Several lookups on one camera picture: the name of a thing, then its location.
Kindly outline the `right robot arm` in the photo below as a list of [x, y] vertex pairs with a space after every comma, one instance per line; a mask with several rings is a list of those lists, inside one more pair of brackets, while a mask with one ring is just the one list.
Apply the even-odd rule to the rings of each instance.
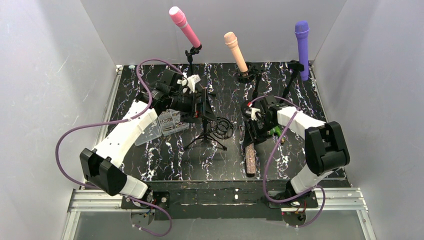
[[243, 148], [265, 142], [268, 132], [283, 127], [281, 136], [288, 130], [304, 140], [305, 166], [286, 185], [284, 199], [278, 200], [267, 192], [267, 175], [273, 153], [265, 165], [262, 188], [265, 197], [273, 203], [294, 201], [312, 191], [331, 173], [350, 163], [350, 153], [341, 125], [336, 121], [325, 122], [301, 111], [291, 101], [274, 95], [263, 95], [244, 103], [243, 112], [249, 112], [245, 121]]

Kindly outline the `rhinestone glitter microphone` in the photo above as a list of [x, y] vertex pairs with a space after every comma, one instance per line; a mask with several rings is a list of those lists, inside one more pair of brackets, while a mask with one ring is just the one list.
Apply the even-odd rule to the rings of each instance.
[[257, 170], [255, 145], [253, 143], [247, 145], [244, 149], [244, 154], [246, 175], [252, 178], [255, 176]]

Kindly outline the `tall black tripod stand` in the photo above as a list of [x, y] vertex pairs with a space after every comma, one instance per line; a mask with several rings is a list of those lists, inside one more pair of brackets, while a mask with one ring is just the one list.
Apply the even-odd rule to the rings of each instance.
[[190, 50], [185, 50], [185, 55], [187, 57], [187, 61], [188, 61], [188, 76], [192, 76], [194, 73], [194, 69], [193, 69], [193, 56], [197, 55], [200, 53], [200, 50], [202, 49], [202, 44], [200, 44], [198, 47], [192, 47]]

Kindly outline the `small black shock-mount tripod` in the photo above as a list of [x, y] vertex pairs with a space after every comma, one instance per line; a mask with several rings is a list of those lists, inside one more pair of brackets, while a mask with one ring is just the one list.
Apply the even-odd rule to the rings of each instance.
[[202, 132], [195, 137], [190, 143], [183, 147], [184, 150], [188, 150], [191, 145], [196, 141], [211, 141], [217, 143], [223, 151], [227, 151], [228, 148], [223, 145], [219, 140], [227, 140], [234, 134], [235, 128], [233, 123], [225, 117], [217, 117], [216, 120], [202, 120]]

